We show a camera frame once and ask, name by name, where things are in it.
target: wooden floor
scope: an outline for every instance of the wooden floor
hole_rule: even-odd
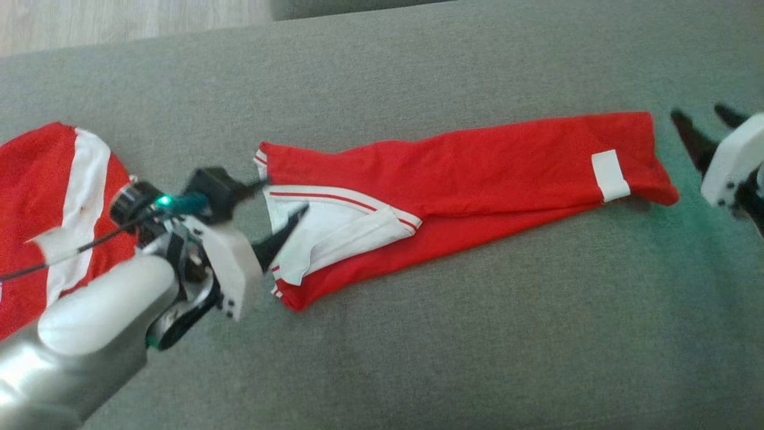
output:
[[[0,57],[272,21],[270,0],[0,0]]]

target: cable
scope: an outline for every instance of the cable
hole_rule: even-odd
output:
[[[249,184],[244,184],[244,186],[236,192],[237,198],[239,200],[252,198],[255,194],[257,194],[258,191],[262,190],[269,184],[270,177],[268,176],[262,179],[257,179],[256,181],[252,181]]]
[[[118,226],[117,228],[113,229],[111,232],[105,234],[104,236],[99,237],[98,239],[93,240],[90,243],[86,243],[85,245],[82,245],[76,249],[72,249],[70,251],[63,252],[59,254],[58,256],[54,256],[50,262],[44,262],[42,264],[33,265],[30,267],[27,267],[26,269],[18,270],[16,272],[11,272],[5,275],[0,275],[0,282],[6,282],[11,279],[16,279],[25,275],[29,275],[30,273],[34,273],[38,270],[47,269],[48,267],[51,267],[54,264],[57,264],[59,262],[62,262],[64,260],[70,259],[77,254],[80,254],[82,252],[87,251],[88,249],[91,249],[95,246],[98,246],[107,240],[110,240],[114,238],[114,236],[117,236],[119,233],[122,233],[124,231],[128,231],[131,228],[135,227],[139,223],[144,222],[145,220],[150,219],[151,217],[155,217],[157,215],[157,211],[151,211],[146,213],[145,215],[135,218],[132,221],[128,221],[127,223],[122,224],[121,226]]]

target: white tag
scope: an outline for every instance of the white tag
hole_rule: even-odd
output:
[[[623,179],[616,150],[611,149],[591,156],[591,167],[602,191],[602,202],[607,203],[631,194],[629,184]]]

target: black cable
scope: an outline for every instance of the black cable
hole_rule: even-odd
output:
[[[244,184],[244,186],[238,191],[237,197],[239,200],[252,198],[255,194],[257,194],[258,191],[262,190],[269,184],[270,178],[268,176],[263,179],[252,181],[249,184]]]
[[[13,278],[18,278],[20,276],[29,275],[32,272],[36,272],[38,270],[45,269],[47,267],[47,264],[42,263],[38,265],[33,265],[30,267],[27,267],[26,269],[18,270],[17,272],[11,272],[7,275],[0,276],[0,282],[5,282]]]
[[[152,211],[152,212],[146,213],[145,215],[143,215],[141,217],[135,218],[132,221],[128,221],[127,223],[124,223],[121,226],[118,226],[117,228],[113,229],[111,232],[105,234],[104,236],[101,236],[98,239],[95,239],[95,240],[93,240],[90,243],[86,243],[85,245],[82,245],[82,246],[78,247],[76,254],[80,254],[82,252],[87,251],[88,249],[91,249],[91,248],[93,248],[95,246],[98,246],[98,245],[106,242],[107,240],[112,239],[114,236],[117,236],[119,233],[122,233],[124,231],[128,231],[128,230],[132,229],[133,227],[135,227],[136,225],[138,225],[139,223],[142,223],[145,220],[150,219],[151,217],[155,217],[156,215],[157,215],[157,212],[156,211]],[[48,263],[42,263],[42,264],[38,264],[38,265],[33,265],[33,266],[30,266],[30,267],[27,267],[26,269],[18,270],[16,272],[11,272],[11,273],[8,273],[8,274],[5,274],[5,275],[0,275],[0,282],[6,282],[6,281],[9,281],[11,279],[16,279],[16,278],[19,278],[21,276],[29,275],[30,273],[33,273],[33,272],[36,272],[36,271],[42,270],[42,269],[47,269],[48,267],[50,267],[50,265]]]

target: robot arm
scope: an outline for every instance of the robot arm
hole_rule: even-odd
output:
[[[745,116],[730,107],[714,107],[733,131],[716,143],[699,132],[680,110],[672,121],[695,168],[703,176],[701,193],[709,204],[746,214],[764,236],[764,112]]]
[[[146,365],[148,347],[172,347],[214,307],[240,320],[306,210],[250,244],[232,210],[264,185],[207,168],[179,197],[147,182],[120,191],[110,215],[140,221],[136,256],[0,343],[0,429],[78,428]]]

